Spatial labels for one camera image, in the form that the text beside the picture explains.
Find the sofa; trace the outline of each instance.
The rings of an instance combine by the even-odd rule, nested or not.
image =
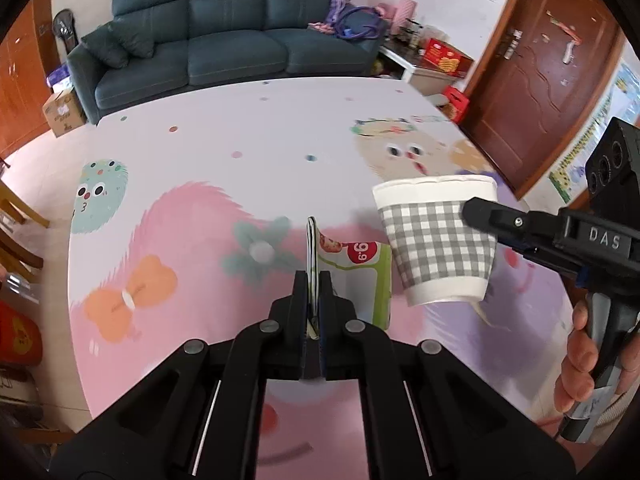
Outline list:
[[[366,76],[383,34],[345,41],[309,30],[330,0],[112,0],[114,22],[153,38],[149,59],[109,68],[82,42],[67,59],[87,118],[152,99],[228,83],[300,76]],[[355,12],[353,30],[376,17]]]

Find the finger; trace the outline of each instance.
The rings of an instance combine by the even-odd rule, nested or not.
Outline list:
[[[587,400],[593,391],[593,379],[588,373],[574,368],[568,357],[562,360],[562,386],[575,400],[582,402]]]
[[[562,378],[558,377],[556,380],[556,386],[554,387],[554,406],[556,410],[561,413],[568,412],[574,405],[574,400],[566,392],[564,386],[562,386]]]
[[[640,368],[640,335],[633,336],[629,344],[622,349],[620,364],[629,372]]]
[[[623,394],[629,388],[631,388],[631,385],[636,382],[636,379],[638,378],[639,373],[640,373],[640,368],[632,372],[628,370],[622,370],[620,372],[620,380],[618,381],[618,387],[616,388],[616,393]]]
[[[575,304],[572,317],[574,320],[574,328],[576,330],[582,330],[587,326],[589,311],[587,310],[587,304],[584,301],[578,301],[578,303]]]
[[[566,342],[566,354],[572,365],[581,372],[590,372],[598,361],[596,343],[584,330],[571,332]]]

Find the door lock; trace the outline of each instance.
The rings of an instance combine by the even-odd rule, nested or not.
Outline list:
[[[513,32],[510,34],[513,37],[507,51],[504,53],[504,59],[511,59],[513,53],[516,51],[516,48],[520,44],[520,40],[522,39],[522,31],[517,28],[513,29]]]

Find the red circle label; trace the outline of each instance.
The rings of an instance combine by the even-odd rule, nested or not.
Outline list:
[[[375,242],[357,242],[347,244],[347,256],[354,264],[364,264],[372,259],[378,252]]]

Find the cartoon print tablecloth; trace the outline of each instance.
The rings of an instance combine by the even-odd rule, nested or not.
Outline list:
[[[104,118],[88,133],[72,220],[74,351],[97,416],[190,338],[263,319],[305,267],[306,218],[335,240],[386,241],[371,187],[461,171],[498,180],[410,86],[371,78],[249,82]],[[570,326],[558,276],[498,246],[486,299],[408,308],[391,337],[436,338],[525,413]],[[371,312],[358,315],[370,320]],[[270,381],[258,478],[368,478],[355,383]]]

